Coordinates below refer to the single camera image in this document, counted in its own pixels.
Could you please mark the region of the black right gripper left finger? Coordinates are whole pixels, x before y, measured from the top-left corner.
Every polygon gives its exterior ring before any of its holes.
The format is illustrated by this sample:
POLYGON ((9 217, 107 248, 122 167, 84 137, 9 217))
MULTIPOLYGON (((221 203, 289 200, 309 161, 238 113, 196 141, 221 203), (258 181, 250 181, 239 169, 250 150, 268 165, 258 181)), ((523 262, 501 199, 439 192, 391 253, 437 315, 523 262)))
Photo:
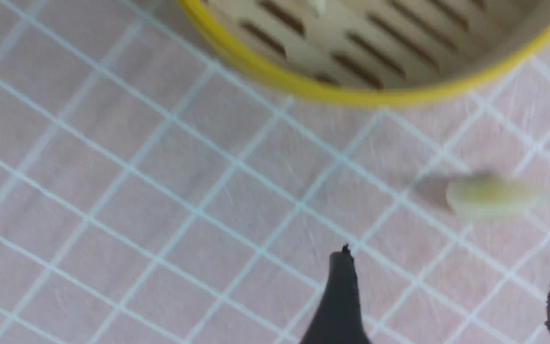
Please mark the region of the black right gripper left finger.
POLYGON ((360 288, 349 245, 329 256, 329 274, 302 344, 369 344, 360 305, 360 288))

